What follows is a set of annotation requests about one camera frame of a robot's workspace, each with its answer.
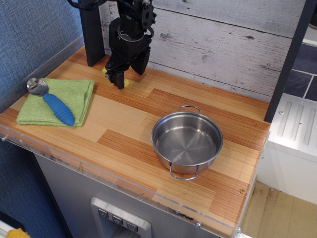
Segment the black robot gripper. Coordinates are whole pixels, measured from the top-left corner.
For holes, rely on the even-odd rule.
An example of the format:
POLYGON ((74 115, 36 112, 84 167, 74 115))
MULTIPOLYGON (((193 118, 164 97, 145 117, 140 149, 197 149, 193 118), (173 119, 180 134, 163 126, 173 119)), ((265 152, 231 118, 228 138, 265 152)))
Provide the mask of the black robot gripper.
POLYGON ((150 56, 151 35, 145 35, 143 31, 135 38, 125 34, 125 30, 120 26, 119 18, 113 20, 109 25, 109 47, 111 56, 106 63, 106 70, 109 80, 118 89, 125 87, 124 72, 132 68, 139 75, 142 75, 147 67, 150 56))

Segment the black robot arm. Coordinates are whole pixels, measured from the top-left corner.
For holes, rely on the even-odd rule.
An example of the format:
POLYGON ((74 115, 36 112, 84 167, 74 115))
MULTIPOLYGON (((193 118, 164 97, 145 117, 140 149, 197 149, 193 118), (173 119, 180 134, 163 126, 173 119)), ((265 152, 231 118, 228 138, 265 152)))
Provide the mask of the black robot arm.
POLYGON ((105 69, 110 82, 123 89, 126 70, 142 75, 147 67, 157 15, 151 0, 119 0, 117 8, 119 17, 109 25, 111 56, 105 69))

